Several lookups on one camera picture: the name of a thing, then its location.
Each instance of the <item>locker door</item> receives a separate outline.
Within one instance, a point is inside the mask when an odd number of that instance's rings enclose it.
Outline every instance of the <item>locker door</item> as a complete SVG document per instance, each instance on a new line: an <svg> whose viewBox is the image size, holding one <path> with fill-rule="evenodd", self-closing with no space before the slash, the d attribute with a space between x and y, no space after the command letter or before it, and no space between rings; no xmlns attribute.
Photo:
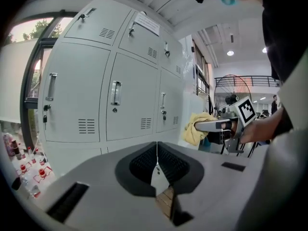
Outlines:
<svg viewBox="0 0 308 231"><path fill-rule="evenodd" d="M130 10L126 5L111 0L93 3L93 7L83 11L88 17L78 20L77 15L74 18L76 21L65 37L112 45Z"/></svg>
<svg viewBox="0 0 308 231"><path fill-rule="evenodd" d="M157 132L177 128L180 124L182 106L181 79L162 69L160 77L160 95L157 117ZM161 111L166 111L166 119Z"/></svg>
<svg viewBox="0 0 308 231"><path fill-rule="evenodd" d="M46 140L99 142L100 94L110 52L71 43L55 50L43 95L43 105L51 105L43 112Z"/></svg>
<svg viewBox="0 0 308 231"><path fill-rule="evenodd" d="M171 73L182 76L182 45L166 31L161 30L159 65Z"/></svg>
<svg viewBox="0 0 308 231"><path fill-rule="evenodd" d="M152 134L157 69L117 53L107 103L107 140Z"/></svg>
<svg viewBox="0 0 308 231"><path fill-rule="evenodd" d="M127 26L119 48L157 64L159 36L141 25L134 23L136 14Z"/></svg>

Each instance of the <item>electric fan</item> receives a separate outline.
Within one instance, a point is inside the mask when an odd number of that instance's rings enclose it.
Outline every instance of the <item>electric fan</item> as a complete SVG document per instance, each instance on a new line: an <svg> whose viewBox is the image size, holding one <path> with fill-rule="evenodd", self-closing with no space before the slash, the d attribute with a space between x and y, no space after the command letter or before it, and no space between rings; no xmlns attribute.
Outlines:
<svg viewBox="0 0 308 231"><path fill-rule="evenodd" d="M226 75L216 84L214 92L216 110L218 113L226 110L229 105L247 96L251 100L251 94L245 81L236 75Z"/></svg>

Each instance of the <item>railing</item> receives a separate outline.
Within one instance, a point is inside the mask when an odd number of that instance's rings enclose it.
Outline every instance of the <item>railing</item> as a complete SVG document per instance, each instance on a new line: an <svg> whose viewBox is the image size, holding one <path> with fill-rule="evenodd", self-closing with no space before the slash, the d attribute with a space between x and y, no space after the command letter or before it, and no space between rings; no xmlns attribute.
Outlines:
<svg viewBox="0 0 308 231"><path fill-rule="evenodd" d="M222 86L243 86L243 81L245 81L248 86L256 87L280 87L279 81L273 79L271 76L230 76L230 77L221 77L215 78L216 87Z"/></svg>

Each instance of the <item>yellow cloth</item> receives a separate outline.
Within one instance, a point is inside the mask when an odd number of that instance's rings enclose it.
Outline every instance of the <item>yellow cloth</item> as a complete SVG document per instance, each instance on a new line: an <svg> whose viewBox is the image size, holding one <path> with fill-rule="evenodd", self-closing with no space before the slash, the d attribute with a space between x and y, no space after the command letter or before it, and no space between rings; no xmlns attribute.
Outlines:
<svg viewBox="0 0 308 231"><path fill-rule="evenodd" d="M202 112L201 114L192 113L189 123L185 126L185 131L182 134L182 139L197 146L198 143L203 140L207 135L208 132L201 132L197 131L194 127L194 124L199 121L212 121L216 120L212 115L206 112Z"/></svg>

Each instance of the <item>paper sign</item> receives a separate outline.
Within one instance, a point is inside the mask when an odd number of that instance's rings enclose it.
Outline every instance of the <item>paper sign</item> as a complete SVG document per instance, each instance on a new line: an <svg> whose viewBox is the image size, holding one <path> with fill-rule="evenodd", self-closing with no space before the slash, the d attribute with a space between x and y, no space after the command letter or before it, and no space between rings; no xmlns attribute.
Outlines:
<svg viewBox="0 0 308 231"><path fill-rule="evenodd" d="M135 22L159 36L160 25L142 13L138 13Z"/></svg>

